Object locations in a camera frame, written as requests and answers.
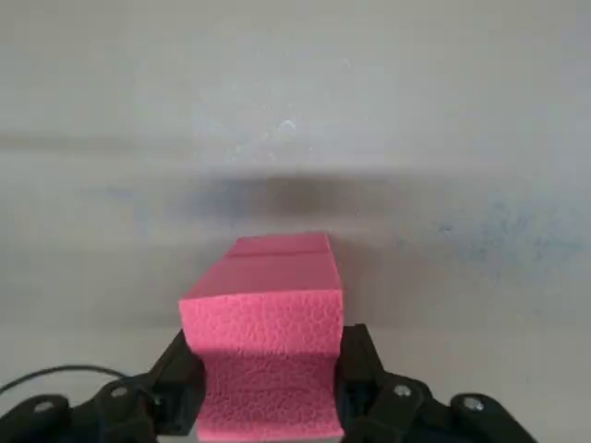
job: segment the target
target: black wire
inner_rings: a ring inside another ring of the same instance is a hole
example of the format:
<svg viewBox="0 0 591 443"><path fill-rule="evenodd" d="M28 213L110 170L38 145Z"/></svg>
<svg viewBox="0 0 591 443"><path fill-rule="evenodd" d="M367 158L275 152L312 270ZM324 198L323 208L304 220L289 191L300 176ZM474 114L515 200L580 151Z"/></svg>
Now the black wire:
<svg viewBox="0 0 591 443"><path fill-rule="evenodd" d="M128 378L128 376L122 372L115 371L114 369L110 369L108 367L102 367L97 365L60 365L60 366L52 366L46 367L44 369L40 369L38 371L31 372L25 376L16 378L8 383L6 383L2 388L0 388L0 395L6 393L7 391L16 388L17 386L22 385L23 383L27 383L35 378L50 376L52 374L57 374L59 372L94 372L97 374L104 374L106 376L111 376L115 378Z"/></svg>

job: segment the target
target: metal screw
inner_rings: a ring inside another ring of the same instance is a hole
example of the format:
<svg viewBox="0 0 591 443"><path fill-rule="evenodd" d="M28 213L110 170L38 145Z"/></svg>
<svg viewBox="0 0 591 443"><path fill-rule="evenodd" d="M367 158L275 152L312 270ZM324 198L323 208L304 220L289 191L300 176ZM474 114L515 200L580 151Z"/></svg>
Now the metal screw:
<svg viewBox="0 0 591 443"><path fill-rule="evenodd" d="M49 411L53 407L54 404L50 401L42 401L41 403L35 405L35 409L33 409L33 411L35 413L44 413L45 411Z"/></svg>
<svg viewBox="0 0 591 443"><path fill-rule="evenodd" d="M119 386L111 391L111 397L123 397L127 394L127 388L125 386Z"/></svg>
<svg viewBox="0 0 591 443"><path fill-rule="evenodd" d="M480 412L484 410L484 404L479 399L474 397L466 397L464 399L464 407L470 411Z"/></svg>
<svg viewBox="0 0 591 443"><path fill-rule="evenodd" d="M410 390L406 385L396 385L394 387L394 394L398 397L410 397L413 391Z"/></svg>

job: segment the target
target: black plastic bracket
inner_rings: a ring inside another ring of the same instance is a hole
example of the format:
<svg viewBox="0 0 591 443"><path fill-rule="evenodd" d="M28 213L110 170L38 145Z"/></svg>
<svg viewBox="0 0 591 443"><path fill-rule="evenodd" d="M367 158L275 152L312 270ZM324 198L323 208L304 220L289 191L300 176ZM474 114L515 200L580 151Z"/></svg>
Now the black plastic bracket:
<svg viewBox="0 0 591 443"><path fill-rule="evenodd" d="M536 443L490 397L445 406L422 381L384 371L365 325L344 328L335 398L346 443Z"/></svg>
<svg viewBox="0 0 591 443"><path fill-rule="evenodd" d="M180 331L150 372L110 382L70 407L32 397L0 418L2 443L156 443L187 435L205 396L205 368Z"/></svg>

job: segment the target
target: pink foam block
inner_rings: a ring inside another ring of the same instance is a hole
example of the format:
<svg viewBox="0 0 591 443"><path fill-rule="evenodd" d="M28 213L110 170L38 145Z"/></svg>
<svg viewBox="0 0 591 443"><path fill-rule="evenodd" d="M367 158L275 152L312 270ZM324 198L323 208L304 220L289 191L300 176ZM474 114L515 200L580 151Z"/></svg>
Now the pink foam block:
<svg viewBox="0 0 591 443"><path fill-rule="evenodd" d="M239 239L180 302L204 361L199 439L340 436L343 290L325 233Z"/></svg>

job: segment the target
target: white surface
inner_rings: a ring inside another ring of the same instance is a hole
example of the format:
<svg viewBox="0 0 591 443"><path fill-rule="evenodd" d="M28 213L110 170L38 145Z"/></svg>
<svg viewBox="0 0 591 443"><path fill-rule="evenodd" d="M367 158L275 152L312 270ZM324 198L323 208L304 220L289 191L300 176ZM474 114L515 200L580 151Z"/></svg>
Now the white surface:
<svg viewBox="0 0 591 443"><path fill-rule="evenodd" d="M142 371L234 238L325 229L391 371L586 442L590 30L575 0L3 1L0 378Z"/></svg>

